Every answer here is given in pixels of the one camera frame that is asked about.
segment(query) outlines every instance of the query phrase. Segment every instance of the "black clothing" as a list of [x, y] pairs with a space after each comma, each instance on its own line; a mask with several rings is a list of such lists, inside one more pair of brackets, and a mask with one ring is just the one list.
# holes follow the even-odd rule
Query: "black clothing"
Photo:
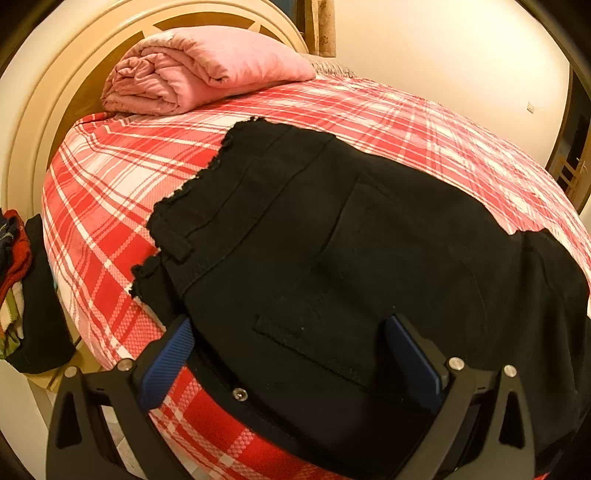
[[385, 344], [393, 307], [447, 357], [517, 367], [540, 458], [589, 407], [589, 288], [549, 231], [508, 235], [468, 194], [333, 135], [236, 124], [148, 228], [161, 253], [135, 293], [164, 323], [190, 315], [205, 390], [337, 473], [394, 474], [432, 422]]
[[12, 265], [12, 244], [18, 237], [16, 217], [4, 218], [0, 209], [0, 285]]
[[24, 339], [7, 361], [24, 374], [40, 374], [68, 363], [76, 353], [53, 286], [53, 276], [43, 245], [41, 215], [25, 224], [33, 261], [22, 279], [25, 311], [22, 315]]

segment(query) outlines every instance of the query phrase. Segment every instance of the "rivet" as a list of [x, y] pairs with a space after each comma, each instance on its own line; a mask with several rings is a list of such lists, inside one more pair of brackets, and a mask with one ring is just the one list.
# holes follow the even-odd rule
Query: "rivet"
[[457, 370], [458, 372], [460, 370], [464, 370], [464, 367], [466, 366], [466, 364], [464, 363], [464, 360], [462, 360], [461, 358], [458, 358], [456, 356], [453, 356], [449, 359], [449, 367], [452, 370]]
[[515, 378], [517, 376], [517, 369], [513, 365], [505, 365], [503, 372], [507, 377]]
[[248, 393], [243, 388], [235, 388], [232, 390], [232, 396], [238, 401], [245, 401], [248, 398]]
[[124, 358], [117, 364], [117, 370], [128, 372], [134, 366], [134, 361], [131, 358]]
[[73, 365], [71, 365], [68, 368], [66, 368], [66, 371], [64, 372], [64, 376], [66, 378], [73, 378], [76, 376], [77, 373], [78, 373], [78, 369], [76, 367], [74, 367]]

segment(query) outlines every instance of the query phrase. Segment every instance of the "bed frame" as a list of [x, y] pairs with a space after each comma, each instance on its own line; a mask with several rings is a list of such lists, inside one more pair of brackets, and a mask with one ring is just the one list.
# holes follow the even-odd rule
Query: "bed frame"
[[195, 25], [247, 28], [308, 52], [269, 0], [64, 0], [0, 80], [2, 207], [24, 219], [38, 213], [50, 160], [76, 120], [102, 111], [100, 94], [115, 63], [146, 36]]

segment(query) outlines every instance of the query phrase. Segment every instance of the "plaid pattern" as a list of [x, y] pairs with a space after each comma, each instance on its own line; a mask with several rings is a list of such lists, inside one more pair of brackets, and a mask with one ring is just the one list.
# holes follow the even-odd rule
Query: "plaid pattern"
[[[446, 181], [481, 201], [509, 233], [543, 227], [591, 278], [591, 242], [550, 175], [509, 142], [442, 106], [365, 79], [319, 77], [171, 117], [91, 115], [68, 133], [44, 183], [51, 267], [82, 338], [110, 368], [161, 329], [128, 294], [130, 268], [155, 252], [155, 202], [216, 154], [250, 116], [329, 131], [354, 147]], [[164, 436], [214, 479], [328, 480], [218, 407], [184, 369], [152, 413]]]

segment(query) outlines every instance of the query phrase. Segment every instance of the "pink blanket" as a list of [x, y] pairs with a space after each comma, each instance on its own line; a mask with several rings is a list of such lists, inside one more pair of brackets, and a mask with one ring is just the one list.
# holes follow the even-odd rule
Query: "pink blanket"
[[315, 77], [308, 60], [266, 35], [221, 25], [173, 28], [134, 45], [109, 74], [101, 99], [110, 112], [175, 115]]

